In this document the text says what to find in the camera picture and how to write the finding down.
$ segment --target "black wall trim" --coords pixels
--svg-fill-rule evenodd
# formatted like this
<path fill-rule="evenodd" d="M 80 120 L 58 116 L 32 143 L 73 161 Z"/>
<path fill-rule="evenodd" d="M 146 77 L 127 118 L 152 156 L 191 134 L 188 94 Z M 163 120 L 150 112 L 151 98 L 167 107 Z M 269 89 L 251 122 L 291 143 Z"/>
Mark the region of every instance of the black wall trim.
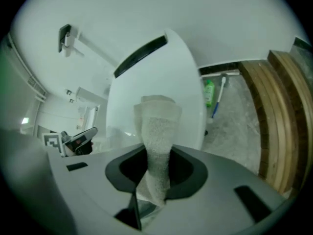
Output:
<path fill-rule="evenodd" d="M 81 162 L 81 163 L 77 163 L 77 164 L 70 164 L 70 165 L 67 165 L 67 169 L 69 171 L 72 171 L 72 170 L 77 170 L 77 169 L 80 169 L 80 168 L 84 168 L 88 166 L 88 164 L 84 163 L 84 162 Z"/>
<path fill-rule="evenodd" d="M 129 68 L 138 63 L 141 59 L 145 58 L 146 56 L 150 55 L 152 52 L 156 51 L 166 44 L 167 40 L 165 36 L 162 36 L 139 48 L 137 51 L 131 54 L 123 63 L 120 64 L 120 66 L 114 72 L 115 78 L 119 77 Z"/>
<path fill-rule="evenodd" d="M 235 188 L 235 192 L 255 223 L 271 214 L 271 210 L 248 186 L 237 187 Z"/>
<path fill-rule="evenodd" d="M 208 67 L 203 67 L 199 69 L 201 75 L 207 75 L 217 72 L 226 72 L 231 70 L 237 70 L 239 62 L 232 62 L 227 64 L 213 65 Z"/>

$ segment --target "green bottle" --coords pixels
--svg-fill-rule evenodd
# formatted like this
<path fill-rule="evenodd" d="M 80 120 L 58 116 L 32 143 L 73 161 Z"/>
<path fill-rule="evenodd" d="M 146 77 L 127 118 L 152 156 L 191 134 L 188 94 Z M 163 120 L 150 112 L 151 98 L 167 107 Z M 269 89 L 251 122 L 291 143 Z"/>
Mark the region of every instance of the green bottle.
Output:
<path fill-rule="evenodd" d="M 205 97 L 205 104 L 207 107 L 210 107 L 213 102 L 213 95 L 214 95 L 215 86 L 211 80 L 206 81 L 206 86 L 204 87 L 204 97 Z"/>

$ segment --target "black slot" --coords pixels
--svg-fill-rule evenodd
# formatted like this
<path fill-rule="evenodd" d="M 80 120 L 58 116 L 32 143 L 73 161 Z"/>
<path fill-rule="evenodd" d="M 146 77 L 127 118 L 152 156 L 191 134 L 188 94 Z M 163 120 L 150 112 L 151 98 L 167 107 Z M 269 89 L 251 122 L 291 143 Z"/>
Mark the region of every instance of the black slot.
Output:
<path fill-rule="evenodd" d="M 120 66 L 114 72 L 115 78 L 134 66 L 141 59 L 145 58 L 146 56 L 150 55 L 152 52 L 156 51 L 166 44 L 167 40 L 165 36 L 161 36 L 139 48 L 137 51 L 131 54 L 123 63 L 120 64 Z"/>
<path fill-rule="evenodd" d="M 171 188 L 165 199 L 191 197 L 204 185 L 207 177 L 208 171 L 204 163 L 172 147 L 169 161 Z"/>
<path fill-rule="evenodd" d="M 77 170 L 77 169 L 80 169 L 80 168 L 84 168 L 88 166 L 88 164 L 84 163 L 84 162 L 81 162 L 81 163 L 77 163 L 77 164 L 70 164 L 70 165 L 67 165 L 67 169 L 69 171 L 72 171 L 72 170 Z"/>
<path fill-rule="evenodd" d="M 136 195 L 133 194 L 130 203 L 126 209 L 121 210 L 114 216 L 119 221 L 141 231 L 141 222 L 139 217 Z"/>
<path fill-rule="evenodd" d="M 133 193 L 147 167 L 147 151 L 141 146 L 109 162 L 105 175 L 117 190 Z"/>
<path fill-rule="evenodd" d="M 270 209 L 248 186 L 237 187 L 235 192 L 255 223 L 271 214 Z"/>

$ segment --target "wall-mounted holder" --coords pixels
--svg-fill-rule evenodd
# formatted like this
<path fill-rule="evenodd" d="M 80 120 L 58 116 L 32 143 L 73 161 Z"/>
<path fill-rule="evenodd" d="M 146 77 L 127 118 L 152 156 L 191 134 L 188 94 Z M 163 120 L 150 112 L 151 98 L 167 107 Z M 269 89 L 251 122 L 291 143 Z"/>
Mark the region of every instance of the wall-mounted holder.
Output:
<path fill-rule="evenodd" d="M 67 95 L 71 95 L 71 94 L 72 94 L 72 91 L 67 90 Z"/>
<path fill-rule="evenodd" d="M 75 52 L 82 57 L 86 56 L 99 65 L 108 68 L 112 73 L 115 71 L 117 62 L 108 57 L 105 53 L 100 53 L 100 51 L 95 50 L 94 48 L 88 46 L 88 44 L 79 40 L 80 33 L 77 37 L 75 37 L 71 31 L 72 26 L 69 24 L 66 24 L 60 28 L 58 39 L 59 53 L 61 53 L 64 57 L 69 57 L 72 52 Z"/>

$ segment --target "wooden board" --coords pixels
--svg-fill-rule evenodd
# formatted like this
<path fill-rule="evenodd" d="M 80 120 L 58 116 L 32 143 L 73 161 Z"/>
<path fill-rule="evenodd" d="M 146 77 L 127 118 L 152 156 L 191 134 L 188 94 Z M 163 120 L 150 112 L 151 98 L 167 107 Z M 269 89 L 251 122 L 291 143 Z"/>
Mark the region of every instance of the wooden board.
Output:
<path fill-rule="evenodd" d="M 286 90 L 295 111 L 299 135 L 299 154 L 294 187 L 299 189 L 304 184 L 313 162 L 312 95 L 303 73 L 288 53 L 270 51 L 268 60 L 280 79 L 286 84 Z"/>
<path fill-rule="evenodd" d="M 295 178 L 293 161 L 297 159 L 298 147 L 295 116 L 288 94 L 267 61 L 244 61 L 239 70 L 249 85 L 260 123 L 259 176 L 284 193 Z"/>

